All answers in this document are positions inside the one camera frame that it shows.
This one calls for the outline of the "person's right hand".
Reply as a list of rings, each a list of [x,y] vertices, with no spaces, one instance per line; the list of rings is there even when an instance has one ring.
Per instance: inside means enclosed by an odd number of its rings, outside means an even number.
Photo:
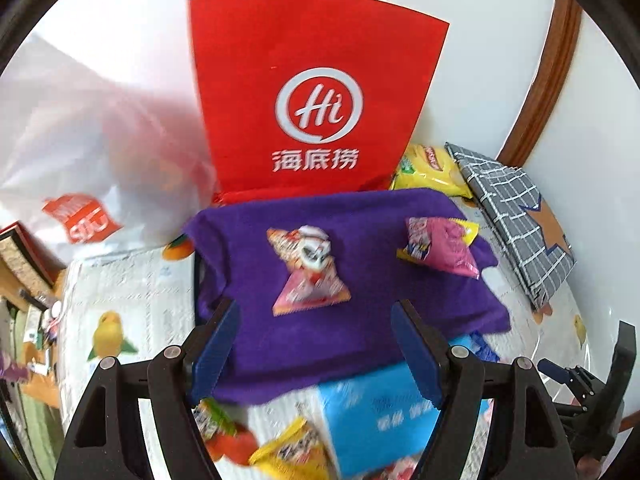
[[[576,465],[578,480],[598,480],[602,474],[603,463],[591,456],[582,456]]]

